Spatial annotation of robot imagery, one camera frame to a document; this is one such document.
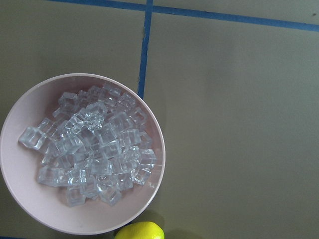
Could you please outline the pile of clear ice cubes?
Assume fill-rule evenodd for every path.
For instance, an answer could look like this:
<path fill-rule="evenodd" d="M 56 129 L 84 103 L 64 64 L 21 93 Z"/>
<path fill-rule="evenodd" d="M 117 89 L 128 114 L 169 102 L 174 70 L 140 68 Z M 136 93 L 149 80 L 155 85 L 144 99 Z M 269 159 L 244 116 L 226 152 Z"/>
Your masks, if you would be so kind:
<path fill-rule="evenodd" d="M 42 154 L 37 181 L 66 189 L 71 207 L 88 199 L 113 206 L 144 185 L 157 157 L 146 132 L 148 116 L 135 98 L 105 83 L 65 92 L 52 118 L 28 127 L 19 143 Z"/>

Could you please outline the pink bowl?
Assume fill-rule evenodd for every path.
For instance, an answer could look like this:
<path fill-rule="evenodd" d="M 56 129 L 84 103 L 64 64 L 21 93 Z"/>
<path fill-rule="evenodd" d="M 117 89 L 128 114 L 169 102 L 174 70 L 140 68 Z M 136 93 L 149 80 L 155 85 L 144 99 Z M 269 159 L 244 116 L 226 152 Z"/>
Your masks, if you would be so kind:
<path fill-rule="evenodd" d="M 40 154 L 18 142 L 28 126 L 38 125 L 58 107 L 64 92 L 76 93 L 91 86 L 112 84 L 132 94 L 128 87 L 104 76 L 72 73 L 55 76 L 29 89 L 13 105 L 0 135 L 0 168 L 6 186 L 16 202 L 35 220 L 54 230 L 73 235 L 96 235 L 118 229 L 138 217 L 155 197 L 165 168 L 165 146 L 159 123 L 149 106 L 137 97 L 137 104 L 148 114 L 147 134 L 157 157 L 152 173 L 143 186 L 126 192 L 114 206 L 101 200 L 69 207 L 65 189 L 37 183 Z"/>

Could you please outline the whole yellow lemon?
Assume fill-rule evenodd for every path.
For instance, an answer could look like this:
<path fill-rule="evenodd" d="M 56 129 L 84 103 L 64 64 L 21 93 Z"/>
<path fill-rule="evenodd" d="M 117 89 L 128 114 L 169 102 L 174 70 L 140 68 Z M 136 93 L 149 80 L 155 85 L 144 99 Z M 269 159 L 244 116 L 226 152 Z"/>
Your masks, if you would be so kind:
<path fill-rule="evenodd" d="M 121 228 L 115 239 L 164 239 L 164 231 L 154 222 L 138 222 Z"/>

